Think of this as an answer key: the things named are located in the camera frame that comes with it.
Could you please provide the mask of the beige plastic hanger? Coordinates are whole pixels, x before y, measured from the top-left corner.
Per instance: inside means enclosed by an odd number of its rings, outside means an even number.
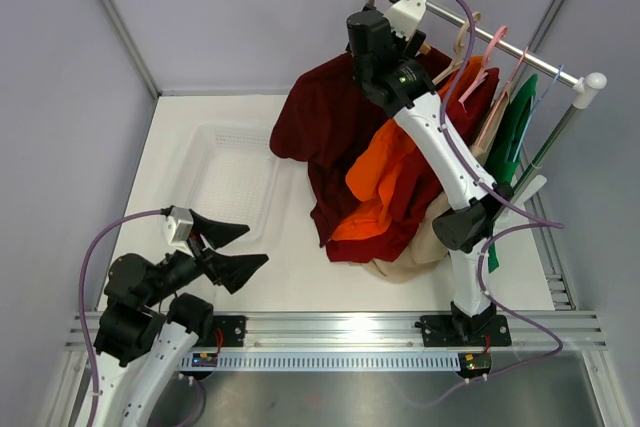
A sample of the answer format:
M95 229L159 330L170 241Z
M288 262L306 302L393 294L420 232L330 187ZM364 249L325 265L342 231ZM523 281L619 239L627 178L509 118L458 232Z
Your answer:
M470 23L468 20L466 20L463 23L463 25L459 28L455 38L454 46L453 46L454 55L451 58L449 65L433 78L433 83L435 85L438 85L443 80L446 80L450 75L458 71L462 66L464 57L466 55L465 38L468 34L469 28L470 28Z

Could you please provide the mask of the pink plastic hanger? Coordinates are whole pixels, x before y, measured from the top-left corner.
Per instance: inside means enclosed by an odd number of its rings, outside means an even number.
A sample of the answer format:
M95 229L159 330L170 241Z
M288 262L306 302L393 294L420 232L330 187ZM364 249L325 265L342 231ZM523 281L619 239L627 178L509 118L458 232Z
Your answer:
M471 82L471 84L468 86L468 88L464 91L464 93L459 97L459 102L462 105L462 107L464 108L464 110L466 110L466 101L469 99L469 97L479 88L482 86L482 84L484 83L484 81L487 78L487 71L488 68L490 66L490 61L491 61L491 55L493 53L494 48L497 46L497 44L508 35L508 31L509 28L507 25L502 25L497 31L496 33L493 35L493 37L491 38L490 42L488 43L484 55L481 59L480 62L480 67L479 70L476 74L476 77L474 78L474 80Z

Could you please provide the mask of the maroon t shirt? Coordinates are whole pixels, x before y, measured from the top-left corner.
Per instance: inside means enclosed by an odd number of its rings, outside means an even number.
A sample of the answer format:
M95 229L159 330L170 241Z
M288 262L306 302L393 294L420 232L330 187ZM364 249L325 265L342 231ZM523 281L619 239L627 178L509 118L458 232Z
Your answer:
M304 162L316 205L311 210L321 247L359 201L345 176L387 117L352 79L353 59L343 53L303 74L291 89L272 130L270 148Z

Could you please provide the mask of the orange t shirt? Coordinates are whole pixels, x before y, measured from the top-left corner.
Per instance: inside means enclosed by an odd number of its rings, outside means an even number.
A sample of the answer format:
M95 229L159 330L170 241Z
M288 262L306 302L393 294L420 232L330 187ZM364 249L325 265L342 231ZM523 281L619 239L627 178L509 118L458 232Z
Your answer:
M473 57L454 88L447 81L438 91L440 97L453 91L447 114L469 146L482 129L500 80L499 69L489 68L482 83L464 97L480 66L481 58ZM443 192L415 143L394 120L385 122L374 134L347 172L346 184L361 204L339 223L330 239L379 241L388 249L399 250L413 238L427 207Z

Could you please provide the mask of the red t shirt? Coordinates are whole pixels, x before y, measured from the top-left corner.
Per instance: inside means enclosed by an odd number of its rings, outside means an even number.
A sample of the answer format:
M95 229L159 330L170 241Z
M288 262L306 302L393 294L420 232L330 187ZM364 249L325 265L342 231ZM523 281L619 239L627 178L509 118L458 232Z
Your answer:
M359 201L326 244L333 262L394 261L416 234L428 205L443 192L415 143L392 119L373 135L345 176Z

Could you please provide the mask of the wooden hanger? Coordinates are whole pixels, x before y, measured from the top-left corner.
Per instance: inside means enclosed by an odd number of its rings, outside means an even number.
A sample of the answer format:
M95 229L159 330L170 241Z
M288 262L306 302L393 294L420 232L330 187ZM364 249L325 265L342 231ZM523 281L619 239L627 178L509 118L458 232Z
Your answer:
M463 54L455 52L452 57L445 55L435 47L423 44L420 49L420 60L426 62L425 69L435 85L441 84L455 73L461 66Z

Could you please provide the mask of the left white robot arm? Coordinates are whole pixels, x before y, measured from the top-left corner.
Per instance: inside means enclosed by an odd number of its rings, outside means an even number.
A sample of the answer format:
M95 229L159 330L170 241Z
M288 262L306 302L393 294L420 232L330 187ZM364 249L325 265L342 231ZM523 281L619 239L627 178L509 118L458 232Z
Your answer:
M238 292L268 261L265 254L226 256L220 248L250 230L171 206L156 210L172 252L153 263L137 253L108 269L105 310L90 333L79 320L91 372L83 408L86 426L144 426L182 360L195 347L196 367L216 367L225 347L244 344L247 320L214 313L213 305L185 287L204 277Z

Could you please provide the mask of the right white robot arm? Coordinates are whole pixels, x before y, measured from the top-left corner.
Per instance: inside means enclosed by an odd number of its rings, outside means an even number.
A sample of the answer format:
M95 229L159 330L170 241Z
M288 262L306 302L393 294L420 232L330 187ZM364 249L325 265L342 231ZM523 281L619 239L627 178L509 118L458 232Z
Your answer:
M374 8L356 12L346 25L356 85L416 144L450 205L432 227L451 258L455 287L451 312L435 322L423 316L416 325L425 341L484 345L497 325L496 306L478 281L477 262L501 205L513 190L496 182L476 161L449 120L430 76L406 54L381 12Z

